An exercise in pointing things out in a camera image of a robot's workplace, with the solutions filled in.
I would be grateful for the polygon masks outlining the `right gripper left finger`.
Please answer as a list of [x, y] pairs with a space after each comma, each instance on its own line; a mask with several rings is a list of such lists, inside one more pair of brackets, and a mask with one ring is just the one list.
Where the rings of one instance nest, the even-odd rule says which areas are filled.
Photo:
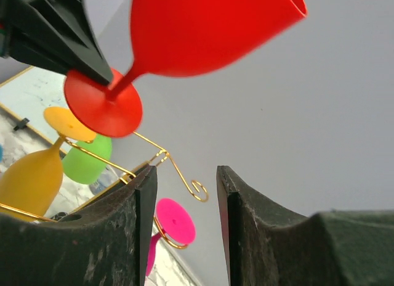
[[56, 223], [1, 215], [2, 285], [143, 285], [158, 189], [145, 166]]

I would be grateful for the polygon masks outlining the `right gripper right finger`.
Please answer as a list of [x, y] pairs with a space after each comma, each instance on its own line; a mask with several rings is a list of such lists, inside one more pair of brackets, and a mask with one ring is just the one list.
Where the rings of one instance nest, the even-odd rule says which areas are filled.
[[392, 285], [393, 211], [306, 217], [217, 168], [230, 285]]

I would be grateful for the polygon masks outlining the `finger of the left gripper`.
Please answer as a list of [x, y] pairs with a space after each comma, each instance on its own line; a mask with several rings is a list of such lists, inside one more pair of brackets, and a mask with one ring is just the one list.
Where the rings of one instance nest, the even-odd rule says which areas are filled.
[[1, 0], [1, 57], [102, 85], [113, 79], [83, 0]]

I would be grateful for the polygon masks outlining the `green wine glass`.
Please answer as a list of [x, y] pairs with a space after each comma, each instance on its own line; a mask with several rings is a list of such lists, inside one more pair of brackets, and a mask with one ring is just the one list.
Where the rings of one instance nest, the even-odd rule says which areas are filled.
[[62, 160], [63, 172], [75, 182], [92, 184], [99, 178], [107, 164], [83, 152], [81, 148], [109, 161], [112, 153], [112, 139], [97, 134], [93, 142], [78, 141], [75, 145], [77, 147], [70, 146], [71, 149]]

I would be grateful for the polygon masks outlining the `orange wine glass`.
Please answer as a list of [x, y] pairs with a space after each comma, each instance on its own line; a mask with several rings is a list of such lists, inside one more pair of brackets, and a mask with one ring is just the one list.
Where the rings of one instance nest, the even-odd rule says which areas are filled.
[[58, 139], [48, 149], [17, 160], [1, 178], [1, 212], [25, 221], [43, 218], [58, 194], [63, 181], [60, 148], [66, 139], [89, 142], [96, 137], [67, 108], [48, 107], [44, 119]]

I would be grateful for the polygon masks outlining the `red wine glass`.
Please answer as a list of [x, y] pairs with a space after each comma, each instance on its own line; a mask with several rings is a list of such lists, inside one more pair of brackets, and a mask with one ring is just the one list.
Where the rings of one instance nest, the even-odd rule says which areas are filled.
[[134, 63], [106, 86], [71, 71], [66, 102], [89, 129], [108, 137], [133, 133], [142, 102], [139, 76], [202, 75], [223, 68], [307, 16], [304, 0], [132, 0]]

